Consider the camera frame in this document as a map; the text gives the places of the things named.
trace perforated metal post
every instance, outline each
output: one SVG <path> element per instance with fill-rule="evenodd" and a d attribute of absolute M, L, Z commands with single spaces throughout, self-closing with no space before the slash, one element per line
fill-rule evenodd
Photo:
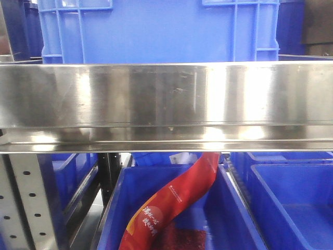
<path fill-rule="evenodd" d="M 51 155 L 9 157 L 36 250 L 69 249 Z"/>
<path fill-rule="evenodd" d="M 8 155 L 0 155 L 0 232 L 9 250 L 35 249 Z"/>

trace blue plastic crate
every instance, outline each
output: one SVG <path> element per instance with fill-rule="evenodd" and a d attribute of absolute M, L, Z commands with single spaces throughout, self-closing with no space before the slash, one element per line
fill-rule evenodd
<path fill-rule="evenodd" d="M 247 185 L 250 167 L 259 164 L 328 164 L 332 152 L 233 152 L 230 153 L 239 177 Z"/>
<path fill-rule="evenodd" d="M 117 250 L 135 212 L 189 166 L 129 167 L 121 170 L 97 250 Z M 266 249 L 225 170 L 210 191 L 175 219 L 176 227 L 207 232 L 206 250 Z"/>
<path fill-rule="evenodd" d="M 302 44 L 305 0 L 280 0 L 276 38 L 280 54 L 305 55 Z"/>
<path fill-rule="evenodd" d="M 132 153 L 137 166 L 154 166 L 170 164 L 192 164 L 202 155 L 197 152 L 144 152 Z"/>
<path fill-rule="evenodd" d="M 65 209 L 84 177 L 97 161 L 97 154 L 53 154 L 53 169 L 62 209 Z"/>
<path fill-rule="evenodd" d="M 61 208 L 65 209 L 78 188 L 75 159 L 77 154 L 53 154 L 53 170 L 56 175 Z"/>
<path fill-rule="evenodd" d="M 269 249 L 333 249 L 333 165 L 254 165 L 249 182 Z"/>
<path fill-rule="evenodd" d="M 277 60 L 279 0 L 39 0 L 45 63 Z"/>
<path fill-rule="evenodd" d="M 1 233 L 0 233 L 0 249 L 1 250 L 6 250 L 6 245 L 5 245 L 5 242 L 4 242 L 4 239 L 2 238 L 1 236 Z"/>

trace stainless steel shelf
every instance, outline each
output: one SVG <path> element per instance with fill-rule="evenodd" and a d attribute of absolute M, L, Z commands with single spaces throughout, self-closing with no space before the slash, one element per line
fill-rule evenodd
<path fill-rule="evenodd" d="M 333 62 L 0 66 L 0 153 L 333 149 Z"/>

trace red plastic bag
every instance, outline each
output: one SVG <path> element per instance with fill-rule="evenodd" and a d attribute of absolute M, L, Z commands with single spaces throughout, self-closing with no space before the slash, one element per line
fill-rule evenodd
<path fill-rule="evenodd" d="M 157 234 L 213 185 L 219 156 L 203 153 L 185 173 L 146 201 L 128 223 L 119 250 L 149 250 Z"/>

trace blue crate rim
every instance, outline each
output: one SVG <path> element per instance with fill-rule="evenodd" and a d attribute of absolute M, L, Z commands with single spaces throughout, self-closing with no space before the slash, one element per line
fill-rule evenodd
<path fill-rule="evenodd" d="M 332 166 L 333 164 L 307 164 L 307 166 Z M 256 167 L 282 167 L 282 168 L 288 168 L 288 167 L 299 167 L 299 165 L 285 165 L 285 164 L 270 164 L 270 165 L 252 165 L 251 170 L 253 171 L 255 177 L 259 180 L 260 184 L 263 186 L 265 191 L 267 192 L 269 198 L 273 201 L 274 205 L 276 205 L 279 212 L 283 215 L 283 217 L 286 219 L 288 225 L 292 228 L 294 231 L 296 237 L 300 240 L 300 242 L 306 247 L 308 250 L 317 250 L 316 248 L 313 248 L 308 241 L 305 239 L 304 235 L 301 233 L 301 231 L 296 227 L 296 225 L 293 223 L 292 218 L 289 216 L 287 211 L 282 206 L 281 202 L 278 200 L 278 198 L 275 196 L 273 191 L 270 189 L 270 187 L 266 184 L 264 179 L 261 177 L 261 175 L 258 173 Z"/>
<path fill-rule="evenodd" d="M 61 167 L 60 167 L 58 170 L 63 170 L 63 169 L 69 164 L 69 163 L 71 163 L 74 159 L 76 159 L 78 155 L 79 155 L 78 153 L 76 153 L 76 154 L 71 154 L 71 155 L 67 158 L 67 160 L 65 160 L 65 161 L 63 162 L 63 164 L 61 165 Z"/>
<path fill-rule="evenodd" d="M 242 219 L 245 223 L 245 225 L 247 226 L 247 228 L 249 229 L 249 232 L 251 234 L 251 237 L 254 240 L 254 243 L 256 244 L 256 246 L 258 247 L 258 249 L 267 249 L 266 246 L 263 243 L 262 238 L 260 237 L 257 228 L 255 227 L 249 212 L 246 208 L 246 206 L 244 205 L 244 203 L 241 201 L 239 195 L 237 194 L 237 191 L 235 189 L 235 187 L 233 186 L 233 184 L 231 183 L 231 180 L 229 179 L 226 170 L 224 169 L 224 164 L 219 164 L 219 170 L 226 182 L 226 185 L 228 187 L 228 189 L 230 190 L 230 193 L 233 197 L 233 200 L 236 203 L 237 208 L 239 209 L 239 212 L 242 216 Z"/>
<path fill-rule="evenodd" d="M 245 152 L 245 153 L 247 153 L 247 154 L 250 156 L 250 158 L 251 158 L 252 160 L 258 161 L 258 160 L 255 159 L 255 156 L 253 155 L 254 152 Z M 311 162 L 313 162 L 313 161 L 320 161 L 320 160 L 322 160 L 322 161 L 332 161 L 332 163 L 333 163 L 333 153 L 330 152 L 330 151 L 323 151 L 323 153 L 327 153 L 327 154 L 331 155 L 332 158 L 319 158 L 319 159 L 291 159 L 291 160 L 285 159 L 285 160 L 265 160 L 265 161 L 272 161 L 272 162 L 276 163 L 276 165 L 279 165 L 279 162 L 282 162 L 282 161 L 288 161 L 288 162 L 290 162 L 291 164 L 292 164 L 292 163 L 299 162 L 299 161 L 300 161 L 300 162 L 309 162 L 309 163 L 311 163 Z"/>

